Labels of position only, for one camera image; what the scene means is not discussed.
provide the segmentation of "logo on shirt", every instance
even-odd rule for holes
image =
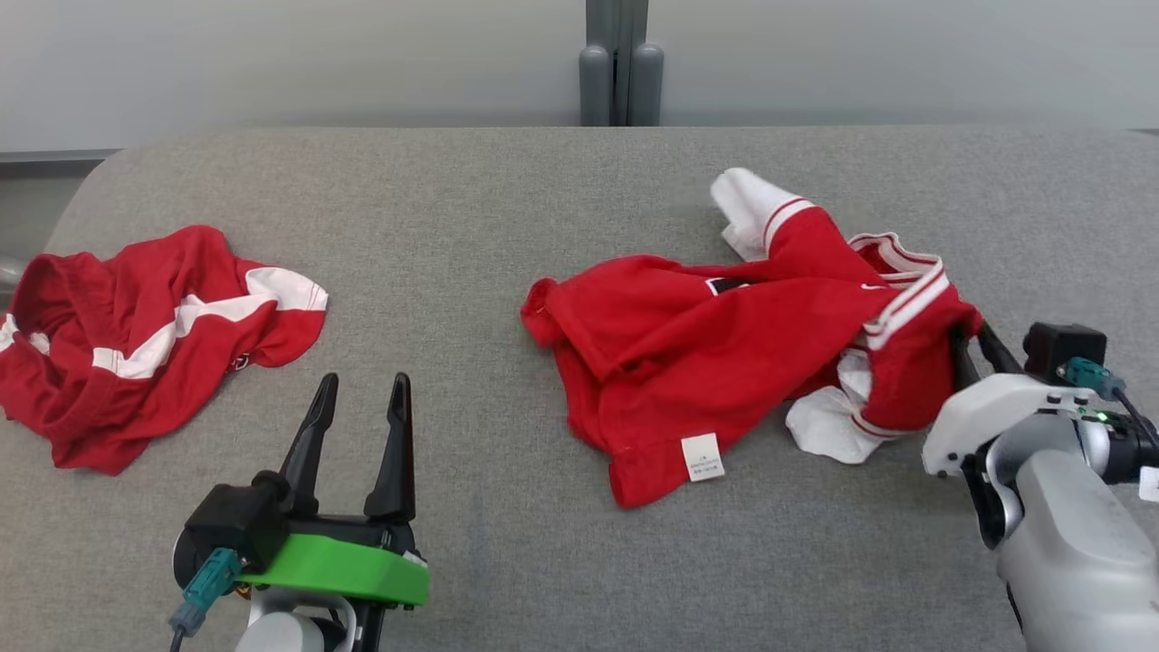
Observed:
[[[247,367],[249,367],[249,354],[248,353],[243,353],[243,354],[241,354],[241,356],[238,357],[238,360],[234,360],[229,365],[229,372],[231,373],[232,372],[241,372],[242,369],[245,369]]]
[[[719,296],[729,290],[748,287],[751,285],[751,283],[742,278],[709,278],[705,280],[705,283],[708,285],[708,288],[713,291],[714,296]]]

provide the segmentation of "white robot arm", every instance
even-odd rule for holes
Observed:
[[[965,479],[1027,650],[1159,650],[1159,559],[1107,488],[1157,463],[1151,425],[1092,410],[1094,390],[1009,373],[1009,353],[989,330],[983,338],[1007,373],[946,402],[923,464]]]

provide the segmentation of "white wall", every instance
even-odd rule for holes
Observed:
[[[577,124],[580,0],[0,0],[0,152],[243,125]]]
[[[663,0],[662,124],[1159,126],[1159,0]]]

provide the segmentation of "black plastic part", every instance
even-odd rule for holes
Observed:
[[[322,632],[322,651],[334,652],[347,638],[347,628],[342,623],[335,623],[330,618],[312,617],[314,624]]]
[[[386,413],[391,432],[378,470],[374,490],[366,496],[363,514],[391,525],[415,519],[415,434],[410,411],[410,379],[394,378],[391,405]]]
[[[309,517],[290,521],[296,535],[321,535],[335,541],[382,548],[387,539],[386,526],[370,523],[365,517]]]
[[[1107,356],[1107,336],[1078,323],[1043,323],[1036,321],[1022,339],[1026,373],[1051,386],[1069,386],[1058,368],[1072,358],[1085,358],[1102,365]]]
[[[338,375],[327,374],[319,383],[314,402],[309,404],[309,411],[282,463],[282,476],[290,484],[290,496],[283,501],[282,511],[290,518],[318,514],[318,499],[314,498],[318,463],[322,457],[326,431],[334,423],[337,400]]]
[[[954,391],[960,393],[978,382],[978,368],[970,360],[970,340],[961,324],[949,332],[949,357],[954,371]]]
[[[274,498],[279,504],[290,496],[290,483],[277,471],[265,470],[255,474],[254,479],[249,482],[249,486],[256,488],[258,485],[274,488]]]
[[[274,485],[217,485],[185,521],[185,533],[201,558],[228,548],[246,559],[248,572],[263,573],[290,536],[290,525],[278,511]]]
[[[990,328],[990,323],[983,321],[978,331],[978,347],[982,349],[982,357],[993,368],[994,374],[1021,374],[1022,367],[1018,364],[1011,350],[1006,349],[998,334]]]
[[[974,512],[978,515],[982,543],[993,550],[1006,536],[1006,517],[994,489],[982,479],[985,470],[982,461],[985,460],[989,449],[990,445],[986,445],[978,449],[977,455],[967,455],[961,468],[965,486],[970,490],[970,499],[974,501]]]
[[[1139,469],[1159,467],[1159,449],[1151,444],[1134,419],[1127,415],[1105,412],[1110,430],[1110,455],[1102,481],[1108,485],[1139,482]],[[1150,420],[1145,427],[1152,427]]]
[[[351,600],[350,606],[355,608],[355,616],[363,628],[362,638],[355,642],[352,652],[378,652],[382,638],[382,616],[386,614],[384,606],[365,600]]]
[[[181,530],[177,543],[173,547],[173,579],[184,591],[194,581],[197,571],[202,570],[205,558],[197,555],[197,547],[189,536],[189,530]]]
[[[1025,631],[1022,628],[1022,614],[1018,610],[1018,602],[1014,602],[1014,592],[1011,591],[1011,585],[1006,585],[1006,600],[1011,601],[1011,609],[1014,609],[1014,617],[1018,620],[1019,631]]]

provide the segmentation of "black logo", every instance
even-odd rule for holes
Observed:
[[[729,290],[748,287],[751,285],[751,283],[744,278],[709,278],[708,280],[705,280],[705,283],[708,284],[708,287],[713,291],[714,296],[723,294]]]

